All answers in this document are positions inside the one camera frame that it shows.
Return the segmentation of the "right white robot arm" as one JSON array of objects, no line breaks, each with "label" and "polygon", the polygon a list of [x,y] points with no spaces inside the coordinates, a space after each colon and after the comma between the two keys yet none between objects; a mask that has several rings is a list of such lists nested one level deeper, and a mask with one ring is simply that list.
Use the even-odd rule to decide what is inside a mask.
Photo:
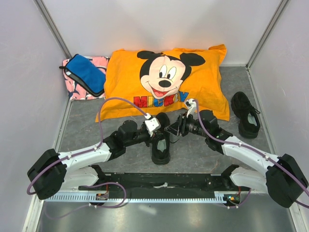
[{"label": "right white robot arm", "polygon": [[197,116],[194,119],[190,113],[180,114],[175,123],[165,127],[165,131],[176,136],[192,133],[205,137],[210,149],[250,167],[247,170],[232,166],[231,172],[221,178],[224,189],[233,190],[240,186],[259,190],[285,208],[297,202],[302,193],[309,192],[309,183],[292,156],[280,157],[248,145],[219,127],[212,111],[202,110]]}]

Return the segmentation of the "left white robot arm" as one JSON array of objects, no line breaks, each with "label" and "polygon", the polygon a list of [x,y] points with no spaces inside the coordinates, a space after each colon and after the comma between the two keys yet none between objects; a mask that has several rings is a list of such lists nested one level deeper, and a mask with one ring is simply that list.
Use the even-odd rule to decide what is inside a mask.
[{"label": "left white robot arm", "polygon": [[27,172],[30,180],[27,193],[34,193],[40,200],[45,200],[64,189],[84,186],[101,190],[106,185],[106,178],[93,167],[96,163],[120,157],[128,146],[140,143],[153,145],[164,137],[168,125],[169,121],[158,118],[146,120],[140,127],[136,122],[127,120],[95,145],[60,153],[53,148],[48,149]]}]

